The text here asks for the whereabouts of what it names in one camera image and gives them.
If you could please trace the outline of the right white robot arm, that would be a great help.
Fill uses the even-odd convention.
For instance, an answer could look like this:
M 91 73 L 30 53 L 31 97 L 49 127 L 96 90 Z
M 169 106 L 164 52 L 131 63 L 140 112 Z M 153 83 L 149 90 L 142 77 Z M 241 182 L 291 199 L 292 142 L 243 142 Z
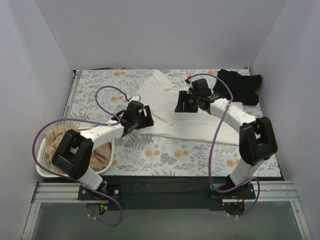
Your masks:
M 213 93 L 206 79 L 194 80 L 189 76 L 186 81 L 187 90 L 178 95 L 176 113 L 207 112 L 220 119 L 217 130 L 226 123 L 239 135 L 240 161 L 226 178 L 224 186 L 213 190 L 219 194 L 227 194 L 237 199 L 245 192 L 244 185 L 253 180 L 253 175 L 260 165 L 278 151 L 271 120 L 266 117 L 257 118 L 232 104 L 220 93 Z

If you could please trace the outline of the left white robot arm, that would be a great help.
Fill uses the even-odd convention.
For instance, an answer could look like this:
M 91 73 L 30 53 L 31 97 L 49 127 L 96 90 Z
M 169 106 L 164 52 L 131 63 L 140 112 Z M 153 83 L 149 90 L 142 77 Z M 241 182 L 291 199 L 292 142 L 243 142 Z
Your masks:
M 52 157 L 52 163 L 71 179 L 89 187 L 89 194 L 95 200 L 101 200 L 107 191 L 102 177 L 90 168 L 92 152 L 134 130 L 153 125 L 150 107 L 131 100 L 126 110 L 103 125 L 84 131 L 68 130 Z

